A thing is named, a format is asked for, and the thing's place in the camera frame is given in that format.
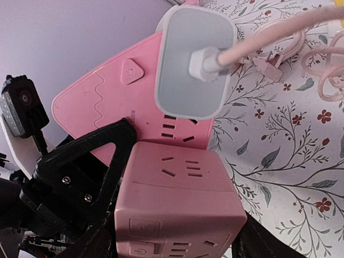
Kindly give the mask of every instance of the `floral tablecloth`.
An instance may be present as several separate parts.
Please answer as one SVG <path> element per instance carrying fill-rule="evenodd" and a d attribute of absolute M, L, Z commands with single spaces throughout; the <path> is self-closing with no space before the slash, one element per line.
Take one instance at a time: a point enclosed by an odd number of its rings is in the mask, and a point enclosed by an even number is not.
<path fill-rule="evenodd" d="M 244 40 L 270 20 L 325 2 L 206 0 L 203 5 L 229 16 Z M 210 148 L 222 156 L 246 211 L 271 233 L 306 257 L 337 258 L 344 257 L 344 103 L 322 101 L 318 78 L 299 63 L 304 53 L 326 46 L 327 31 L 327 24 L 306 30 L 303 51 L 282 65 L 280 83 L 249 65 L 237 70 Z M 262 51 L 279 52 L 289 40 Z M 323 69 L 324 58 L 313 56 L 307 65 Z"/>

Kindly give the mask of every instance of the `screw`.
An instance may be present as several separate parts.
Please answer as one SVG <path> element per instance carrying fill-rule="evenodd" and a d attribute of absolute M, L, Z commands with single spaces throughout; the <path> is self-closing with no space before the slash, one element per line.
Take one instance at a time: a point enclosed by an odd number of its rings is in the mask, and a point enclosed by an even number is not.
<path fill-rule="evenodd" d="M 64 184 L 70 184 L 71 183 L 71 179 L 69 176 L 65 176 L 63 179 L 62 179 L 62 182 Z"/>
<path fill-rule="evenodd" d="M 89 193 L 86 193 L 85 201 L 88 202 L 88 203 L 92 202 L 92 195 L 90 195 Z"/>

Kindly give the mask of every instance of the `black camera module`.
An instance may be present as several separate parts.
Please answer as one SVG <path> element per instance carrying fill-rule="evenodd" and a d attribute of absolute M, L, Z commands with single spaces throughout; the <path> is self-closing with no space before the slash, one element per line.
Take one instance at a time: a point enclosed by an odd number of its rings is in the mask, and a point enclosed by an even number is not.
<path fill-rule="evenodd" d="M 33 136 L 40 151 L 46 152 L 41 129 L 49 123 L 49 118 L 33 81 L 26 75 L 18 77 L 8 75 L 1 92 L 0 108 L 14 136 L 21 138 Z"/>

